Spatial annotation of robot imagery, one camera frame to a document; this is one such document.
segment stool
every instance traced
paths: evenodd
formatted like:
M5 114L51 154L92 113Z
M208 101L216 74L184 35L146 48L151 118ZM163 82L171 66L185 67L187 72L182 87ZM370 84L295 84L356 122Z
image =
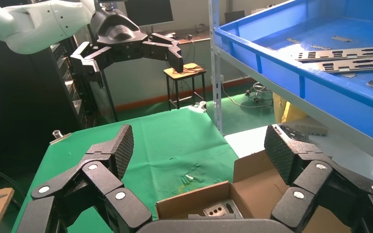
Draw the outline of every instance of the stool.
M195 96L198 96L203 101L205 101L205 79L204 74L206 70L200 67L195 63L189 63L184 65L184 72L178 73L173 68L168 68L164 70L165 75L167 76L167 90L168 90L168 106L171 111L171 104L173 104L177 109L179 109L179 102L191 99L195 104ZM201 75L202 77L202 96L195 92L195 76ZM173 82L175 82L175 95L176 100L171 100L170 96L170 78ZM185 97L183 99L179 99L179 91L178 91L178 81L182 81L187 78L192 78L192 96Z

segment cardboard box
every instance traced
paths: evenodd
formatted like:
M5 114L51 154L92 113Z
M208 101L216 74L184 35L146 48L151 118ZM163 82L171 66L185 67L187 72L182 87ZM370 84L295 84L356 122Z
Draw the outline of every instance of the cardboard box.
M265 151L240 158L234 164L233 183L227 181L158 201L159 219L187 219L204 216L203 210L232 199L244 218L270 218L271 211L289 186L285 185ZM318 207L305 233L349 233L331 211Z

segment white shelf post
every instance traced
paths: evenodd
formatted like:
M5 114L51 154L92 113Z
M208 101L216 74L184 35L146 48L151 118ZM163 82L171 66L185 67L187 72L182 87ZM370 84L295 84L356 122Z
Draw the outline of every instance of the white shelf post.
M214 95L214 119L217 128L222 133L221 109L221 69L220 54L215 44L215 28L220 25L219 0L208 0L209 4L209 35L211 36L211 68L212 90Z

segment yellow bag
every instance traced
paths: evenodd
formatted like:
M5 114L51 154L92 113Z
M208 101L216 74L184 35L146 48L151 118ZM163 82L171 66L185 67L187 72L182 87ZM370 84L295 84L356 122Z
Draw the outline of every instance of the yellow bag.
M272 98L274 100L275 123L303 119L308 116L281 96L273 93Z

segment blue plastic bin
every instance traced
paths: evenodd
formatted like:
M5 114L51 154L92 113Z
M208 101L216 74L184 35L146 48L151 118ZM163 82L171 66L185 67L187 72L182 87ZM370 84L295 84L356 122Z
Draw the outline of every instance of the blue plastic bin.
M373 138L373 71L347 78L287 52L373 47L373 0L292 0L215 29L216 44L279 86ZM343 42L333 36L352 39ZM287 40L299 41L295 44Z

